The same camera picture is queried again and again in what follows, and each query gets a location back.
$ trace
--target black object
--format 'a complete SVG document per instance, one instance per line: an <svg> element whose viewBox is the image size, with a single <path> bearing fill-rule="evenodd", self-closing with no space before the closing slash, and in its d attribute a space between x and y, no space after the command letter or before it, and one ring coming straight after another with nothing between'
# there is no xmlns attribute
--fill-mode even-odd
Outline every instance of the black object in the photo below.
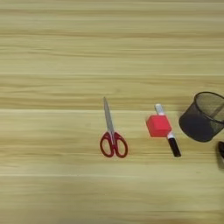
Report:
<svg viewBox="0 0 224 224"><path fill-rule="evenodd" d="M212 92L196 94L192 105L179 118L179 126L196 141L212 140L224 127L224 97Z"/></svg>
<svg viewBox="0 0 224 224"><path fill-rule="evenodd" d="M175 158L180 158L181 157L181 153L179 151L179 147L177 145L176 139L174 137L172 138L168 138L169 144L171 146L171 150L172 153L174 155Z"/></svg>
<svg viewBox="0 0 224 224"><path fill-rule="evenodd" d="M219 153L220 155L224 158L224 143L223 142L219 142Z"/></svg>

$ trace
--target marker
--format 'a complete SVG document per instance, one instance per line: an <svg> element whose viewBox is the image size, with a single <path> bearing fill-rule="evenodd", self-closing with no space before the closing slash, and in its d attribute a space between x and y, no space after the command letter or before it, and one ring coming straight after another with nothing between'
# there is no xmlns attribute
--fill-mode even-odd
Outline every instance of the marker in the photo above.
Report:
<svg viewBox="0 0 224 224"><path fill-rule="evenodd" d="M156 104L155 105L155 108L156 108L156 111L157 111L157 114L159 116L165 116L165 112L163 110L163 107L161 104ZM181 157L181 153L179 151L179 147L178 147L178 144L176 142L176 139L175 139L175 136L173 135L172 131L167 135L167 139L168 139L168 142L171 146L171 150L172 150L172 153L174 155L175 158L180 158Z"/></svg>

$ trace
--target wooden table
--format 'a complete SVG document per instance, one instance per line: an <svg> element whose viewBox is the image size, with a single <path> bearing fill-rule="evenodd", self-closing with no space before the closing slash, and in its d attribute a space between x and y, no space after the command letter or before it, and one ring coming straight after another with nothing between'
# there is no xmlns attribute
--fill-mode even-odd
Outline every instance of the wooden table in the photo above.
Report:
<svg viewBox="0 0 224 224"><path fill-rule="evenodd" d="M223 223L223 132L179 117L223 95L224 1L1 0L0 21L0 223ZM100 152L103 96L125 159ZM157 102L182 158L149 137Z"/></svg>

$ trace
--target red cube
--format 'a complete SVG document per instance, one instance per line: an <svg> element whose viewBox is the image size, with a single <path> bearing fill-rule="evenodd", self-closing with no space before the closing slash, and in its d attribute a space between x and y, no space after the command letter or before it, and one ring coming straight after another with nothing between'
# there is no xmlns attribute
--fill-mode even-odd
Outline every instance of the red cube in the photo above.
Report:
<svg viewBox="0 0 224 224"><path fill-rule="evenodd" d="M167 137L172 131L166 115L152 115L146 124L151 137Z"/></svg>

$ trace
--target black mesh cup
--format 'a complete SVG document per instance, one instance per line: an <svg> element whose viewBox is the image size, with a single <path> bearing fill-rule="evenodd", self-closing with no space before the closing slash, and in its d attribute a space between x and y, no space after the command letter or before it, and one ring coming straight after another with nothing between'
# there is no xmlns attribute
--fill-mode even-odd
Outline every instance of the black mesh cup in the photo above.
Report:
<svg viewBox="0 0 224 224"><path fill-rule="evenodd" d="M196 94L178 122L192 139L199 142L212 140L224 127L224 97L211 92Z"/></svg>

